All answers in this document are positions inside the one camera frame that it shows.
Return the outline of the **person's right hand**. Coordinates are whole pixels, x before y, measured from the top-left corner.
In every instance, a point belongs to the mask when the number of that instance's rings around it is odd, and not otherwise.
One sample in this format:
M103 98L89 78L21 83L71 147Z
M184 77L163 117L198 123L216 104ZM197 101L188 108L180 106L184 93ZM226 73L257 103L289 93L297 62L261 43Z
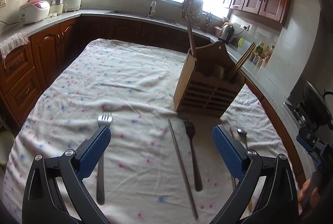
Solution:
M299 192L299 195L298 195L298 210L299 210L299 215L302 214L303 209L302 209L302 206L301 206L301 202L305 199L305 196L308 193L310 184L311 184L311 179L306 180L305 183L303 184L302 189ZM316 187L315 189L312 190L311 198L309 200L311 208L314 208L318 204L318 202L320 201L320 199L321 199L321 197L320 197L320 195L318 193L318 187Z

